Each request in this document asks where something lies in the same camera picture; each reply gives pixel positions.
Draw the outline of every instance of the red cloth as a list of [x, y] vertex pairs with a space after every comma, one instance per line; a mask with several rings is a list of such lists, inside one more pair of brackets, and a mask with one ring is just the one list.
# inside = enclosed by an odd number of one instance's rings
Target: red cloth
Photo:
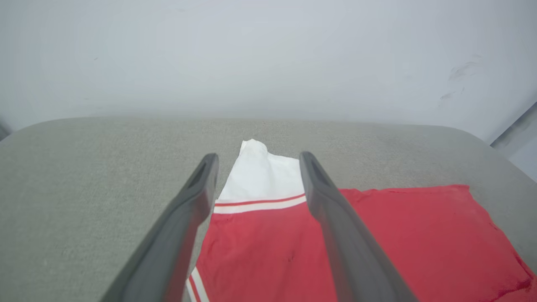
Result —
[[[537, 301], [535, 274], [468, 186], [341, 192], [421, 302]], [[213, 214], [187, 286], [200, 302], [337, 301], [306, 203]]]

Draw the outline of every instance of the white stripe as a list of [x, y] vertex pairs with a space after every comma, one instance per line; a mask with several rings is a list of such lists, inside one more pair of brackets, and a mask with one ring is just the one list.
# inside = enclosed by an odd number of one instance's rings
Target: white stripe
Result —
[[306, 201], [305, 196], [299, 198], [286, 200], [284, 202], [272, 202], [272, 203], [256, 203], [256, 204], [247, 204], [247, 205], [235, 205], [235, 206], [215, 206], [215, 214], [233, 214], [233, 213], [244, 213], [250, 211], [259, 211], [259, 210], [276, 210], [279, 208], [292, 207], [298, 204], [301, 204]]
[[205, 292], [205, 287], [203, 286], [203, 282], [201, 281], [201, 276], [198, 272], [198, 268], [194, 267], [191, 276], [192, 280], [194, 281], [194, 285], [196, 286], [196, 290], [198, 290], [200, 302], [209, 302], [209, 297], [207, 297], [207, 293]]
[[254, 202], [254, 201], [268, 201], [268, 200], [278, 200], [278, 199], [287, 199], [287, 198], [290, 198], [290, 197], [293, 197], [293, 195], [289, 196], [289, 195], [285, 195], [285, 196], [280, 196], [280, 197], [277, 197], [277, 198], [270, 198], [270, 199], [260, 199], [260, 200], [255, 200], [255, 199], [217, 199], [215, 200], [215, 204], [236, 204], [236, 203], [243, 203], [243, 202]]
[[196, 301], [196, 296], [194, 295], [194, 290], [192, 289], [192, 285], [190, 285], [190, 278], [186, 279], [186, 290], [188, 290], [188, 295], [190, 296], [190, 301], [198, 302], [198, 301]]

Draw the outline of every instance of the clothing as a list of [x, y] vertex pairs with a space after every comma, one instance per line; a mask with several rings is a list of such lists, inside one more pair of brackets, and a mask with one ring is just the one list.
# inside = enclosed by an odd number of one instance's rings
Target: clothing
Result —
[[[343, 189], [420, 301], [534, 301], [535, 274], [468, 186]], [[215, 203], [192, 301], [336, 301], [299, 162], [245, 141]]]

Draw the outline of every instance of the gray cushion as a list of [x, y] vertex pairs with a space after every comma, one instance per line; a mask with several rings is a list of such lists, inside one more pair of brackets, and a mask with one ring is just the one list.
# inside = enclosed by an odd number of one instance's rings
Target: gray cushion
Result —
[[536, 183], [463, 131], [79, 118], [34, 125], [0, 142], [0, 300], [98, 300], [203, 155], [220, 156], [218, 195], [241, 141], [250, 138], [273, 154], [313, 152], [341, 188], [468, 184], [537, 270]]

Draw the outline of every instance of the red stripe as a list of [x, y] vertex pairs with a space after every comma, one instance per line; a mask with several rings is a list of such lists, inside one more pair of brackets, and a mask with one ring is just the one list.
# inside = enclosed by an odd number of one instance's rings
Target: red stripe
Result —
[[192, 287], [192, 291], [194, 292], [194, 297], [196, 298], [196, 302], [201, 302], [200, 295], [198, 294], [198, 289], [196, 288], [196, 285], [194, 284], [194, 280], [192, 279], [192, 276], [188, 278], [188, 281], [190, 282], [190, 286]]
[[236, 206], [236, 205], [251, 205], [251, 204], [264, 204], [264, 203], [278, 203], [278, 202], [286, 202], [288, 200], [297, 199], [304, 195], [306, 194], [300, 194], [294, 197], [288, 197], [284, 199], [275, 199], [275, 200], [252, 200], [250, 202], [240, 202], [240, 203], [217, 203], [217, 204], [214, 204], [214, 206]]

